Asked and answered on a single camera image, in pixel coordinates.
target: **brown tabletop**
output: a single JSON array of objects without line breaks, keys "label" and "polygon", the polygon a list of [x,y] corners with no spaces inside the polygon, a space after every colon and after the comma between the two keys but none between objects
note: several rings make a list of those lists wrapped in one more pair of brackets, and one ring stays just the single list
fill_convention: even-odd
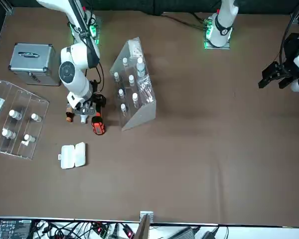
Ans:
[{"label": "brown tabletop", "polygon": [[[141,12],[102,16],[101,63],[107,132],[79,117],[65,121],[64,86],[25,85],[8,71],[15,42],[72,37],[65,14],[16,8],[0,39],[0,79],[50,101],[32,161],[0,154],[0,215],[156,222],[299,226],[299,93],[261,72],[276,57],[289,21],[239,15],[231,50],[204,50],[203,33]],[[196,23],[193,16],[174,16]],[[156,119],[121,132],[109,70],[126,40],[139,36],[157,100]],[[89,79],[97,79],[95,70]],[[61,169],[61,147],[85,142],[87,165]]]}]

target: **black cable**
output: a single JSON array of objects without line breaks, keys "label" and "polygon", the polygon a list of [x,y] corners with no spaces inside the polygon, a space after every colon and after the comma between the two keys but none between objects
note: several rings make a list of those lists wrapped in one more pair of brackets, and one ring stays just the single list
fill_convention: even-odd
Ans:
[{"label": "black cable", "polygon": [[216,7],[220,2],[221,0],[218,0],[212,7],[210,7],[209,11],[212,11],[213,8]]},{"label": "black cable", "polygon": [[98,71],[98,74],[99,74],[99,77],[100,77],[100,81],[102,81],[102,87],[99,91],[97,91],[97,93],[101,92],[103,89],[104,89],[104,72],[103,72],[103,67],[101,65],[101,62],[99,62],[99,65],[101,67],[101,71],[102,71],[102,79],[101,79],[101,75],[100,75],[100,72],[99,72],[99,69],[96,67],[96,70]]},{"label": "black cable", "polygon": [[229,235],[229,228],[227,227],[227,236],[225,235],[225,239],[228,239],[228,235]]},{"label": "black cable", "polygon": [[200,18],[199,16],[196,15],[196,13],[194,12],[191,12],[190,14],[192,14],[200,23],[203,23],[204,22],[204,19],[203,18]]},{"label": "black cable", "polygon": [[193,27],[193,28],[202,30],[202,31],[205,29],[204,27],[197,26],[197,25],[195,25],[195,24],[191,24],[191,23],[188,23],[188,22],[186,22],[186,21],[179,20],[179,19],[174,18],[174,17],[172,17],[172,16],[167,16],[167,15],[161,15],[161,16],[164,16],[164,17],[173,19],[174,21],[177,21],[177,22],[179,22],[179,23],[182,23],[182,24],[184,24],[184,25],[186,25],[186,26],[190,26],[190,27]]}]

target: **white plastic container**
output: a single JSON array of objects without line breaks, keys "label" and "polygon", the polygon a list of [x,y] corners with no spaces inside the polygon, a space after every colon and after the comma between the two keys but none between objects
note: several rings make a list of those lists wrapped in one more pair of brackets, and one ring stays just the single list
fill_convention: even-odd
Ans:
[{"label": "white plastic container", "polygon": [[121,104],[121,111],[123,113],[123,115],[126,115],[127,109],[126,109],[126,105],[125,104]]},{"label": "white plastic container", "polygon": [[29,135],[29,134],[26,134],[24,136],[24,140],[25,141],[29,141],[29,142],[35,142],[35,137],[33,137],[33,136]]},{"label": "white plastic container", "polygon": [[22,115],[18,111],[10,110],[9,115],[16,120],[22,119]]},{"label": "white plastic container", "polygon": [[31,118],[37,122],[41,122],[41,120],[42,120],[42,118],[40,116],[38,116],[37,114],[32,114]]},{"label": "white plastic container", "polygon": [[8,130],[6,128],[2,129],[2,135],[6,138],[14,139],[16,137],[15,132],[12,132],[11,130]]},{"label": "white plastic container", "polygon": [[117,72],[114,73],[114,79],[115,79],[115,81],[116,81],[117,83],[120,82],[120,76],[119,76],[119,73],[117,73]]},{"label": "white plastic container", "polygon": [[119,96],[120,96],[121,99],[124,98],[124,91],[123,91],[123,89],[119,89]]},{"label": "white plastic container", "polygon": [[130,86],[134,86],[134,76],[133,75],[129,76],[129,83],[130,83]]},{"label": "white plastic container", "polygon": [[124,67],[128,67],[129,66],[128,59],[126,57],[123,58],[123,66]]},{"label": "white plastic container", "polygon": [[143,58],[139,57],[138,62],[136,64],[136,69],[138,70],[138,76],[144,77],[145,76],[145,64],[143,62]]},{"label": "white plastic container", "polygon": [[133,98],[135,108],[138,109],[139,108],[139,96],[138,96],[138,94],[133,93],[132,98]]}]

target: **dark background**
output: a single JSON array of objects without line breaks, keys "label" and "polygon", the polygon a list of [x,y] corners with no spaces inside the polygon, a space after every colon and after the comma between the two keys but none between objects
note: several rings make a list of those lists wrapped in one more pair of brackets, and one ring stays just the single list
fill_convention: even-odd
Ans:
[{"label": "dark background", "polygon": [[[10,0],[13,6],[38,7],[36,0]],[[89,0],[81,0],[88,6]],[[239,13],[289,14],[299,0],[239,0]],[[164,11],[215,12],[219,0],[93,0],[94,10],[140,10],[148,14]]]}]

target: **clear plastic holder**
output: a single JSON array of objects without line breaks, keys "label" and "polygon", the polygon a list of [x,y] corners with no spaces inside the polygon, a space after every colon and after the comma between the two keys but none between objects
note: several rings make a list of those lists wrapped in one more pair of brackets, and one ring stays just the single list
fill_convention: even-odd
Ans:
[{"label": "clear plastic holder", "polygon": [[[49,102],[14,84],[0,80],[0,153],[32,159],[41,128],[44,122]],[[16,120],[9,116],[9,111],[21,113],[22,118]],[[36,122],[31,119],[32,113],[39,115],[42,120]],[[14,138],[2,135],[2,129],[15,133]],[[24,136],[35,137],[35,142],[25,142]]]},{"label": "clear plastic holder", "polygon": [[[145,75],[143,77],[138,76],[136,67],[139,57],[142,57],[145,64]],[[123,64],[124,58],[127,58],[128,60],[127,65],[125,66]],[[119,81],[117,81],[114,77],[115,72],[118,72],[119,74]],[[135,127],[154,119],[156,117],[156,99],[151,85],[141,42],[138,37],[128,40],[125,43],[110,69],[110,73],[112,74],[114,83],[116,84],[115,104],[119,111],[122,130]],[[131,86],[129,82],[130,75],[133,75],[134,77],[133,86]],[[121,99],[118,95],[119,89],[124,90],[125,97],[123,99]],[[133,101],[133,93],[137,93],[138,95],[137,108]],[[126,105],[126,113],[122,112],[121,104]]]}]

